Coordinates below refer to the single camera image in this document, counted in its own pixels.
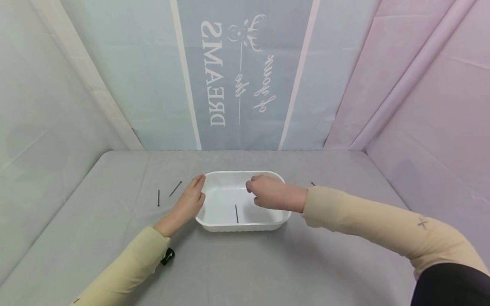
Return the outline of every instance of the black nail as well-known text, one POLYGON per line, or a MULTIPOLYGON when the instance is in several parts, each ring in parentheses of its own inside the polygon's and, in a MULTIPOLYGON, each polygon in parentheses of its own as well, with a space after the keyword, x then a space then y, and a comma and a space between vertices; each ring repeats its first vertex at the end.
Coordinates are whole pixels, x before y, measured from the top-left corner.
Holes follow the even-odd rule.
POLYGON ((180 184, 182 184, 182 181, 180 181, 178 184, 177 184, 177 187, 174 188, 174 190, 172 191, 172 193, 169 195, 169 198, 173 195, 173 193, 177 190, 177 188, 179 188, 180 184))

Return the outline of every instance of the light blue backdrop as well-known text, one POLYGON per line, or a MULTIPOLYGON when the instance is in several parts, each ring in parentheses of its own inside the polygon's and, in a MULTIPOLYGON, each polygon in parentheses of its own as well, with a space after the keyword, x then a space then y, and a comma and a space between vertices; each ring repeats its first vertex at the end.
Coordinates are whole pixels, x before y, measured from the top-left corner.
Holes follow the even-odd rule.
POLYGON ((163 150, 322 149, 379 2, 62 0, 143 146, 163 150))

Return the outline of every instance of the wrist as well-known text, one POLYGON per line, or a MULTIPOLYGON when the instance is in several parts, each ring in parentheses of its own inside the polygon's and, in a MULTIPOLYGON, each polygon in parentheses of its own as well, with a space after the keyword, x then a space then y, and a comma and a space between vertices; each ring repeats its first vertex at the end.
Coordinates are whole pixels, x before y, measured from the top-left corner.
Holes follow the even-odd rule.
POLYGON ((296 187, 294 190, 294 194, 292 196, 293 206, 291 207, 291 211, 297 213, 303 213, 305 205, 306 205, 306 196, 308 194, 308 190, 306 188, 296 187))
POLYGON ((172 236, 182 225, 184 221, 181 220, 174 212, 170 212, 158 221, 153 228, 159 232, 163 237, 172 236))

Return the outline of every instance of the forearm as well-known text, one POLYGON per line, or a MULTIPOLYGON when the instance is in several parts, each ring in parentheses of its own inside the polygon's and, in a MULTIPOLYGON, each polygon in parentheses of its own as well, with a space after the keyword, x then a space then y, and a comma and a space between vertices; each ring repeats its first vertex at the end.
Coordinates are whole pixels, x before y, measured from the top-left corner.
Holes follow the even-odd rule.
POLYGON ((119 305, 137 285, 155 272, 169 243, 170 238, 163 237, 154 228, 143 229, 72 305, 119 305))
POLYGON ((416 277, 441 262, 460 263, 489 274, 460 232, 415 212, 313 187, 308 189, 303 217, 309 226, 360 236, 407 257, 416 277))

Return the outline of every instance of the gray tablecloth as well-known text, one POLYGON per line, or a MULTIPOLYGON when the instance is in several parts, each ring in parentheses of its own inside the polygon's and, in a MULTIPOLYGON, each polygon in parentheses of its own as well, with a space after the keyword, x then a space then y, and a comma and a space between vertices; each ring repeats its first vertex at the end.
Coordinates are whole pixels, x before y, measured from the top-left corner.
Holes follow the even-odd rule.
MULTIPOLYGON (((218 170, 271 170, 290 184, 314 182, 406 208, 362 152, 113 151, 0 287, 0 305, 69 304, 142 228, 169 211, 194 175, 218 170)), ((175 259, 126 305, 409 305, 415 284, 399 255, 309 228, 298 214, 274 232, 209 233, 193 221, 171 247, 175 259)))

